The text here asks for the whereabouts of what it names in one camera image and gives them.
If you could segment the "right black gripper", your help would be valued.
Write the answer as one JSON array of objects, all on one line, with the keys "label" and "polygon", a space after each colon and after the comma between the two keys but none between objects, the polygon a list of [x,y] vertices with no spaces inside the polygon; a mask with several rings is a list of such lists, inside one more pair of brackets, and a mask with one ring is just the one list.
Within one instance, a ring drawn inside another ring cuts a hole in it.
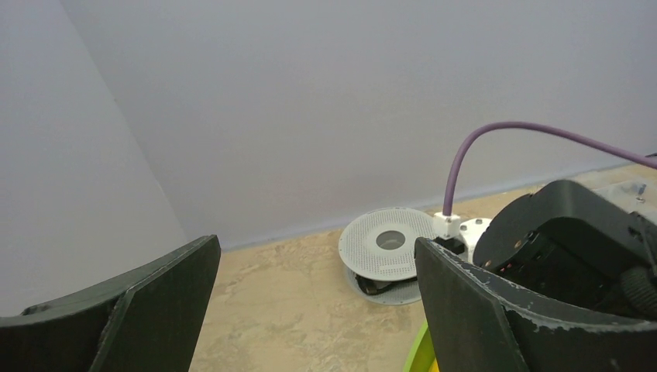
[{"label": "right black gripper", "polygon": [[656,318],[655,223],[575,181],[553,181],[503,208],[473,263],[569,305]]}]

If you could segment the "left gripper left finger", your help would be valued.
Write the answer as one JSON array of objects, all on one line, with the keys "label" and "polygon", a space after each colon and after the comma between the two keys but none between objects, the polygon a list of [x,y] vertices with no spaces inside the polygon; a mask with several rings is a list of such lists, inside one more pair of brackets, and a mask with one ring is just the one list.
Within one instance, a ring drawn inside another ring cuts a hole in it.
[{"label": "left gripper left finger", "polygon": [[187,371],[218,273],[216,236],[1,320],[3,371]]}]

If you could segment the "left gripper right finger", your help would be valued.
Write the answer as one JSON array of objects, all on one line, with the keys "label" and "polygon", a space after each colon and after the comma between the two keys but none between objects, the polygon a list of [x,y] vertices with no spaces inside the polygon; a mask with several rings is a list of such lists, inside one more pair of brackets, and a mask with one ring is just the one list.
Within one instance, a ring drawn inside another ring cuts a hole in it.
[{"label": "left gripper right finger", "polygon": [[416,240],[414,258],[442,371],[656,369],[654,322],[547,298],[430,239]]}]

